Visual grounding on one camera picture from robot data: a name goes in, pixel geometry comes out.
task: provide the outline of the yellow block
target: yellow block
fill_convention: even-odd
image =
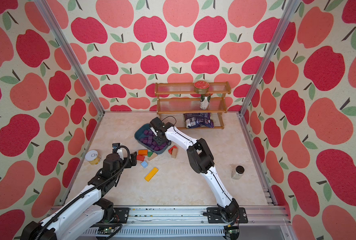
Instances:
[[[149,174],[147,174],[147,176],[145,177],[145,180],[150,181],[152,179],[152,177],[157,173],[157,171],[158,171],[158,168],[154,167],[152,169],[152,171],[149,172]]]

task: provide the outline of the wallpaper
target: wallpaper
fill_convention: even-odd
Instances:
[[[106,111],[155,111],[155,83],[229,81],[241,109],[286,1],[68,0],[63,33]],[[286,49],[295,37],[287,33]],[[165,98],[197,95],[161,96]]]
[[[298,239],[356,239],[356,0],[304,0],[289,26],[244,113],[250,137]]]
[[[62,5],[49,3],[69,26]],[[89,102],[35,3],[0,1],[0,240],[68,193],[97,125]]]

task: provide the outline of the floor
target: floor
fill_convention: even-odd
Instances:
[[[102,161],[95,166],[84,161],[67,201],[79,194],[102,167],[105,156],[112,152],[112,143],[120,142],[130,152],[144,149],[135,140],[134,133],[156,116],[155,113],[106,113],[90,146],[90,150],[98,151]],[[223,114],[223,121],[224,129],[187,129],[183,132],[207,141],[219,177],[239,205],[267,205],[236,113]],[[114,205],[216,205],[205,179],[191,169],[186,151],[177,147],[176,159],[166,150],[148,162],[146,169],[139,161],[136,166],[125,169],[118,186],[104,198]],[[231,172],[238,165],[243,166],[245,172],[241,179],[234,180]],[[147,182],[144,177],[153,167],[159,171]]]

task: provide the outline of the wooden shelf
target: wooden shelf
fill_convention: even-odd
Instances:
[[[200,108],[200,98],[160,98],[157,114],[171,113],[227,113],[224,98],[211,98],[209,107]]]
[[[211,114],[211,119],[213,120],[214,123],[214,128],[213,127],[197,127],[197,128],[186,128],[185,125],[185,118],[183,117],[183,114],[160,114],[159,118],[162,120],[164,118],[166,118],[167,116],[173,116],[176,120],[177,123],[175,124],[175,126],[179,129],[223,129],[224,128],[224,124],[223,124],[223,120],[222,120],[222,113],[212,113]],[[172,124],[174,124],[175,120],[173,118],[166,118],[166,120],[164,121],[166,122],[171,122]]]
[[[209,83],[209,94],[231,94],[229,82]],[[196,94],[194,83],[156,83],[155,95],[162,94]]]

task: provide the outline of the food can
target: food can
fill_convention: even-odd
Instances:
[[[96,150],[91,150],[86,153],[84,159],[88,161],[91,165],[96,165],[101,161],[101,156]]]
[[[206,93],[206,94],[202,94],[201,95],[201,109],[207,109],[207,107],[209,107],[209,104],[210,104],[210,94]]]

